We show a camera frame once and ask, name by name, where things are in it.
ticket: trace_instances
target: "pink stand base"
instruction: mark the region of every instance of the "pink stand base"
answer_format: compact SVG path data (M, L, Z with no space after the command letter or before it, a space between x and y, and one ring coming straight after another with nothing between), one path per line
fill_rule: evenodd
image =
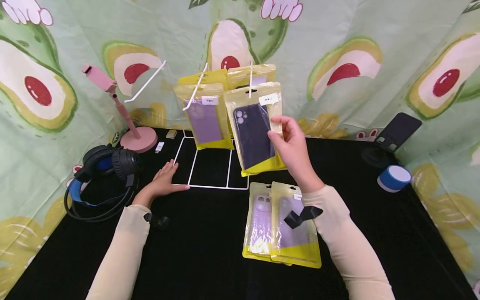
M129 131L121 138L120 145L136 153L146 152L155 146L157 142L155 130L150 127L137 127L137 130L141 135L140 139L135 139L133 132Z

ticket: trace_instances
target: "left hand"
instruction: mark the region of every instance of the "left hand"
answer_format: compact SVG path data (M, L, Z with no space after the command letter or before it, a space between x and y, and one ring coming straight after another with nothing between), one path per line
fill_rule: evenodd
M132 204L142 204L150 207L151 202L156 197L166 196L173 192L186 191L190 186L186 184L172 184L173 174L177 171L179 164L173 163L173 159L168 161L153 177L151 183L147 184L135 197Z

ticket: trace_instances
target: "pink phone stand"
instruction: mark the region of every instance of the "pink phone stand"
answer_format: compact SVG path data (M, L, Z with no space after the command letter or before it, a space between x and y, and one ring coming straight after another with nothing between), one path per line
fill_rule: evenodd
M99 70L97 67L85 65L82 68L82 72L85 73L88 79L95 83L103 91L110 95L110 98L115 102L115 107L119 111L120 115L127 122L130 131L125 133L120 139L120 145L125 149L133 150L137 153L143 153L155 146L158 138L156 132L150 127L138 127L136 128L130 119L130 114L127 109L118 100L115 90L117 89L117 82L111 80L105 73Z

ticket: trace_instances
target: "black headphones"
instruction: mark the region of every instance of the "black headphones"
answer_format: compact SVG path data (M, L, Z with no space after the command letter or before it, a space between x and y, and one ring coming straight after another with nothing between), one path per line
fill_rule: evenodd
M138 180L135 175L138 175L142 171L140 157L133 150L115 148L112 147L111 144L108 144L100 145L88 150L84 155L83 163L83 168L75 173L75 179L72 180L65 191L65 196L63 198L65 210L69 216L77 220L87 222L101 222L108 220L122 211L122 208L132 199L136 190L136 187L133 188L132 186L135 182L136 185L138 185ZM124 194L107 199L99 204L91 204L81 199L80 189L83 183L111 174L115 174L121 181L125 182L127 191ZM73 200L72 211L68 209L67 205L68 193L70 193ZM120 197L121 199L113 206L113 208L99 216L89 218L81 217L75 210L75 203L82 204L86 207L96 207L114 203Z

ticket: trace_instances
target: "clear plastic bag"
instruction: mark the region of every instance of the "clear plastic bag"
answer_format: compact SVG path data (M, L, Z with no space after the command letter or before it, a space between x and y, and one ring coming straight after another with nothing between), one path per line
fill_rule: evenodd
M195 87L194 84L175 86L181 108L187 107ZM198 150L233 150L223 92L223 84L199 84L190 107L185 111Z
M242 255L245 258L280 264L281 262L274 262L270 257L272 247L270 188L270 184L250 183L250 200Z
M273 182L271 196L271 259L285 264L320 268L320 247L313 220L304 221L295 229L290 228L284 221L290 211L300 215L303 210L300 188Z
M200 81L201 84L222 84L223 90L224 91L228 90L226 69L221 69L221 70L212 71L212 72L210 71L203 72L203 74L204 75L202 77L202 80ZM195 75L182 77L178 80L177 84L178 85L197 84L201 75L202 73L197 73ZM228 122L228 119L227 119L227 126L228 126L228 132L230 133L230 138L233 138L232 128L230 126L230 122Z
M272 123L282 114L280 83L267 82L225 92L228 119L237 145L242 176L284 169L285 165L268 138L268 131L282 135L282 125Z
M252 66L252 85L275 81L276 66L273 64L261 64ZM228 89L250 85L250 66L232 68L227 73Z

